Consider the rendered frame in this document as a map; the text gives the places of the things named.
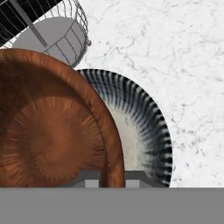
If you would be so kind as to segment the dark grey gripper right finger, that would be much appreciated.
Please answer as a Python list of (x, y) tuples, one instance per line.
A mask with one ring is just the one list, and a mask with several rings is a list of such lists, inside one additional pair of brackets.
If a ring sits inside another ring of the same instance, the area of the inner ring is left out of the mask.
[(126, 171), (125, 183), (127, 188), (154, 188), (161, 185), (149, 178), (144, 171)]

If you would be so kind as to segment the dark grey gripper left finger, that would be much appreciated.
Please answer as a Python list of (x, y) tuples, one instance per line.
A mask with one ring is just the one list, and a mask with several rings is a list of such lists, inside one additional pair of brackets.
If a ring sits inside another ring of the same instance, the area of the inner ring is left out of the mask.
[(89, 188), (99, 187), (101, 174), (99, 171), (80, 171), (77, 178), (71, 180), (65, 187)]

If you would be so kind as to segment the black and white striped bowl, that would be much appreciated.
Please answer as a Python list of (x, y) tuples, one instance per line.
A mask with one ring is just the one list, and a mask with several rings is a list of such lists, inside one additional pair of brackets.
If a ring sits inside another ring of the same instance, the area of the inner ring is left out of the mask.
[(159, 106), (142, 87), (119, 73), (99, 68), (78, 71), (103, 99), (115, 120), (125, 176), (150, 186), (172, 182), (172, 140)]

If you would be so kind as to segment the brown wooden bowl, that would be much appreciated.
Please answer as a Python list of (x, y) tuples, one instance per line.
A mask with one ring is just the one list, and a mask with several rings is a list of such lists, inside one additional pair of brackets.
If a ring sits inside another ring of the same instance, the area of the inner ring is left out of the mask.
[(58, 187), (98, 172), (124, 185), (123, 149), (102, 98), (54, 57), (0, 50), (0, 187)]

